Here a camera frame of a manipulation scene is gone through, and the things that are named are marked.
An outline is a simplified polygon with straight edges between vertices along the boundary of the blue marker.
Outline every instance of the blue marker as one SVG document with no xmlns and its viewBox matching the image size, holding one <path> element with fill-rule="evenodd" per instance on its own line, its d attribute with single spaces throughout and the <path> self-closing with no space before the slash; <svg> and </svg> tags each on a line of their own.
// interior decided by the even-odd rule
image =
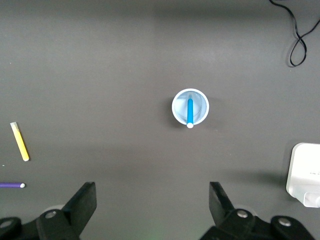
<svg viewBox="0 0 320 240">
<path fill-rule="evenodd" d="M 191 96 L 188 99 L 186 126 L 188 129 L 192 129 L 194 127 L 194 101 L 192 100 Z"/>
</svg>

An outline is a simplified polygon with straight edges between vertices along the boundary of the yellow highlighter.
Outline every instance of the yellow highlighter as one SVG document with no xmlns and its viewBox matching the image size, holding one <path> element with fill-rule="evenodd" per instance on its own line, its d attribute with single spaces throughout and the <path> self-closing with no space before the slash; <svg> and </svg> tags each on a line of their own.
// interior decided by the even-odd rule
<svg viewBox="0 0 320 240">
<path fill-rule="evenodd" d="M 24 161 L 29 161 L 29 155 L 28 155 L 26 146 L 25 146 L 24 141 L 22 139 L 22 136 L 21 136 L 21 133 L 19 131 L 17 123 L 16 122 L 11 122 L 10 125 L 11 125 L 11 128 L 12 128 L 16 143 L 18 144 L 20 153 L 22 155 L 22 159 Z"/>
</svg>

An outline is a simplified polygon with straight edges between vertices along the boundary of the purple marker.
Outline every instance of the purple marker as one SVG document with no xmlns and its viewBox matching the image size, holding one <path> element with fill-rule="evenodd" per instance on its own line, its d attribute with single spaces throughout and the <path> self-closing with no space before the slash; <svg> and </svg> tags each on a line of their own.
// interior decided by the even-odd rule
<svg viewBox="0 0 320 240">
<path fill-rule="evenodd" d="M 0 188 L 23 189 L 25 186 L 23 182 L 0 182 Z"/>
</svg>

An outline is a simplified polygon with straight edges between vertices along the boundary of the white device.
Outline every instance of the white device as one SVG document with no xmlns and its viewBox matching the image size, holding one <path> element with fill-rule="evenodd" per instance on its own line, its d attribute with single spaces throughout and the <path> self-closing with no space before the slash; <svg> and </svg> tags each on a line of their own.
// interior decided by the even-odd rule
<svg viewBox="0 0 320 240">
<path fill-rule="evenodd" d="M 286 191 L 305 207 L 320 208 L 320 144 L 294 146 Z"/>
</svg>

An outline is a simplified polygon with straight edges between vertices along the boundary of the paper cup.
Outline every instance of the paper cup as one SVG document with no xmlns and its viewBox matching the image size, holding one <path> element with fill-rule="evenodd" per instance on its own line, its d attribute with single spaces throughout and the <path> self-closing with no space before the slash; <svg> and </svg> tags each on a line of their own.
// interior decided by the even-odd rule
<svg viewBox="0 0 320 240">
<path fill-rule="evenodd" d="M 193 123 L 188 119 L 188 101 L 193 101 Z M 184 89 L 174 97 L 172 101 L 172 113 L 178 122 L 192 128 L 193 125 L 201 123 L 209 113 L 209 101 L 199 90 L 194 88 Z"/>
</svg>

